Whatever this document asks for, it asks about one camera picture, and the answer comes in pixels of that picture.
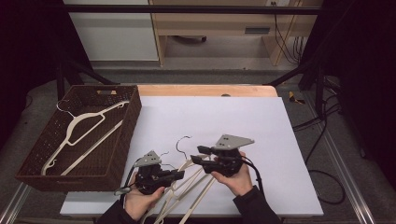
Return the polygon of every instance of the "white cabinet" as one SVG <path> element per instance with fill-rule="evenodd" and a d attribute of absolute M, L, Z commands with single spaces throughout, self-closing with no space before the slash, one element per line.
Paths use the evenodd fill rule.
<path fill-rule="evenodd" d="M 64 0 L 65 4 L 147 5 L 146 0 Z M 149 13 L 70 13 L 90 61 L 158 61 Z"/>

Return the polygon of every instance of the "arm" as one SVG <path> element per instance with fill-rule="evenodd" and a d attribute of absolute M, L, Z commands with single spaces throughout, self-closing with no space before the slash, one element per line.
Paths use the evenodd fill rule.
<path fill-rule="evenodd" d="M 241 213 L 244 223 L 280 223 L 278 216 L 256 186 L 248 193 L 236 196 L 233 202 Z"/>
<path fill-rule="evenodd" d="M 123 209 L 122 204 L 116 201 L 107 209 L 107 211 L 102 214 L 96 224 L 107 224 L 107 223 L 122 223 L 122 224 L 135 224 L 137 223 L 133 220 L 128 213 Z"/>
<path fill-rule="evenodd" d="M 130 183 L 134 183 L 134 173 Z M 154 207 L 155 203 L 163 195 L 164 187 L 158 188 L 150 195 L 142 194 L 135 185 L 132 185 L 132 190 L 125 195 L 125 209 L 119 201 L 105 211 L 99 218 L 98 224 L 107 223 L 121 223 L 121 224 L 135 224 L 147 212 L 149 208 Z"/>
<path fill-rule="evenodd" d="M 246 154 L 244 152 L 240 153 L 241 156 L 245 157 Z M 256 186 L 253 187 L 246 164 L 242 165 L 237 174 L 230 177 L 226 177 L 218 172 L 212 172 L 212 175 L 221 184 L 226 185 L 236 196 L 233 202 L 241 213 L 244 223 L 280 223 L 279 218 L 265 200 L 265 196 L 260 193 Z"/>

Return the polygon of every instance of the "table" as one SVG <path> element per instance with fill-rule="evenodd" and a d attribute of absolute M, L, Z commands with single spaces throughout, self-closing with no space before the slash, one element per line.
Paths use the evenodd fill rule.
<path fill-rule="evenodd" d="M 211 147 L 227 132 L 255 140 L 241 150 L 246 151 L 260 170 L 267 201 L 279 216 L 323 215 L 286 109 L 273 87 L 141 85 L 138 88 L 142 112 L 131 141 L 126 173 L 137 158 L 152 149 L 159 155 L 170 152 L 170 156 L 162 156 L 163 163 L 178 167 L 184 160 L 184 155 L 174 150 L 180 136 L 192 135 L 191 139 L 180 142 L 179 148 L 194 155 L 198 154 L 197 146 Z M 239 97 L 219 97 L 224 93 Z M 197 194 L 189 194 L 170 216 L 184 215 Z M 216 182 L 191 216 L 237 216 L 232 198 L 231 192 Z M 61 214 L 98 217 L 117 199 L 112 192 L 69 192 Z"/>
<path fill-rule="evenodd" d="M 153 6 L 239 6 L 239 7 L 269 7 L 271 2 L 279 7 L 320 7 L 322 0 L 149 0 Z M 316 15 L 277 15 L 277 25 L 274 15 L 227 15 L 227 14 L 191 14 L 191 13 L 152 13 L 154 34 L 160 64 L 164 65 L 167 37 L 172 35 L 239 35 L 261 36 L 265 50 L 269 54 L 273 66 L 280 64 L 283 51 L 290 42 L 290 37 L 309 37 L 314 26 Z"/>

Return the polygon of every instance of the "gray floor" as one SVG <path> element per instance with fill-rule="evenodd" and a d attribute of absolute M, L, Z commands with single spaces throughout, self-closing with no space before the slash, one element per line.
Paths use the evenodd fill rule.
<path fill-rule="evenodd" d="M 164 67 L 160 67 L 157 63 L 142 62 L 93 63 L 93 65 L 101 75 L 121 83 L 262 84 L 280 77 L 294 67 L 285 61 L 282 61 L 278 67 L 271 66 L 259 37 L 209 37 L 205 43 L 170 38 Z M 284 99 L 292 125 L 313 118 L 308 104 L 301 105 L 289 101 L 290 91 L 294 91 L 298 99 L 313 95 L 312 91 L 297 90 L 298 79 L 299 77 L 296 77 L 277 87 L 278 95 Z M 84 80 L 94 82 L 88 77 L 84 77 Z M 51 81 L 30 91 L 28 101 L 30 99 L 32 99 L 31 105 L 23 111 L 14 133 L 0 150 L 1 211 L 7 208 L 20 184 L 14 175 L 55 110 L 57 101 L 55 82 Z M 318 129 L 318 126 L 314 126 L 295 133 L 304 157 L 318 138 Z M 346 118 L 338 113 L 329 116 L 328 131 L 376 223 L 396 223 L 396 192 L 374 161 L 361 158 L 359 144 L 350 131 Z M 319 142 L 317 150 L 308 163 L 308 169 L 319 169 L 337 176 L 327 147 L 324 141 Z M 329 201 L 340 198 L 340 188 L 330 178 L 323 175 L 311 177 L 323 198 Z M 65 194 L 62 192 L 40 192 L 31 189 L 19 212 L 19 223 L 23 223 L 21 219 L 24 217 L 70 219 L 59 215 L 64 197 Z M 325 214 L 323 217 L 287 218 L 285 223 L 360 223 L 348 198 L 338 205 L 326 203 L 321 205 Z M 41 220 L 37 223 L 61 222 Z"/>

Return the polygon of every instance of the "black curtain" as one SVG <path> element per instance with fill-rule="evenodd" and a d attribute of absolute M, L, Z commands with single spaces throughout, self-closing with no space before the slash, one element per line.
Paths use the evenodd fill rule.
<path fill-rule="evenodd" d="M 320 41 L 331 31 L 331 20 L 337 18 L 318 18 L 306 46 L 306 59 L 314 55 Z M 320 62 L 325 75 L 340 78 L 340 101 L 351 127 L 363 150 L 378 163 L 394 188 L 395 29 L 396 1 L 357 0 L 335 28 L 332 47 L 322 51 Z"/>
<path fill-rule="evenodd" d="M 63 4 L 63 1 L 1 1 L 0 148 L 25 108 L 27 92 L 54 80 L 62 57 L 70 57 L 92 69 L 68 13 L 42 10 L 48 3 Z M 62 49 L 63 53 L 59 54 L 55 49 Z M 74 84 L 80 82 L 77 75 L 70 74 Z"/>

